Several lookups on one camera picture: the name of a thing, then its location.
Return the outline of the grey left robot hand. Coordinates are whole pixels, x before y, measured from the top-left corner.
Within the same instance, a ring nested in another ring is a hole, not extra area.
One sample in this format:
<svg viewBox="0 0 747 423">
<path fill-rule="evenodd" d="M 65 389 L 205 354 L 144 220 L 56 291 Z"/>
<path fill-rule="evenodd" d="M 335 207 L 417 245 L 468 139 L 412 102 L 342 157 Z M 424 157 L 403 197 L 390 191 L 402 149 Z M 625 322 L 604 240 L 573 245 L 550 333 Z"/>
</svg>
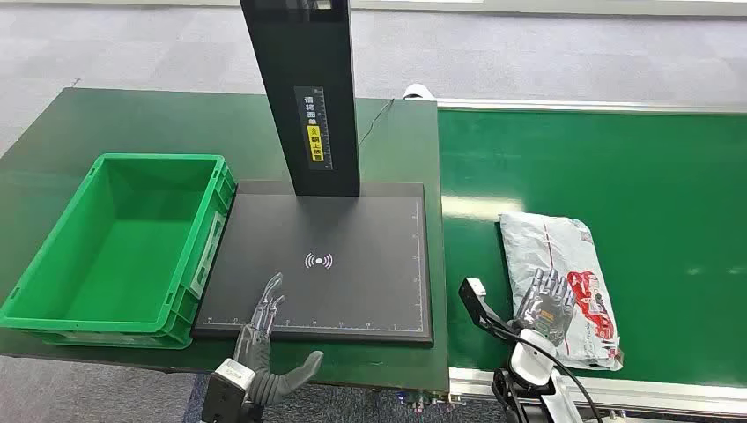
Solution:
<svg viewBox="0 0 747 423">
<path fill-rule="evenodd" d="M 280 288 L 283 274 L 273 275 L 263 288 L 249 322 L 241 328 L 234 351 L 240 364 L 255 372 L 248 389 L 248 396 L 256 404 L 273 404 L 295 391 L 317 375 L 324 353 L 313 351 L 304 363 L 295 369 L 278 375 L 270 370 L 270 334 L 280 305 L 285 300 Z"/>
</svg>

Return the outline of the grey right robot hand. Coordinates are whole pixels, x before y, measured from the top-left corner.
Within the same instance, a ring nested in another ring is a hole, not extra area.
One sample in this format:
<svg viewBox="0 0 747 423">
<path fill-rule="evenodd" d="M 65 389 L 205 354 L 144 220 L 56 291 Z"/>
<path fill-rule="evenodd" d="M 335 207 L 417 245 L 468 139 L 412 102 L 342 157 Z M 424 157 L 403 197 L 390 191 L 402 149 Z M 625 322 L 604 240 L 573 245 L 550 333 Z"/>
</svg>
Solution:
<svg viewBox="0 0 747 423">
<path fill-rule="evenodd" d="M 558 346 L 566 339 L 575 305 L 575 292 L 565 277 L 555 268 L 537 268 L 511 325 L 535 330 Z"/>
</svg>

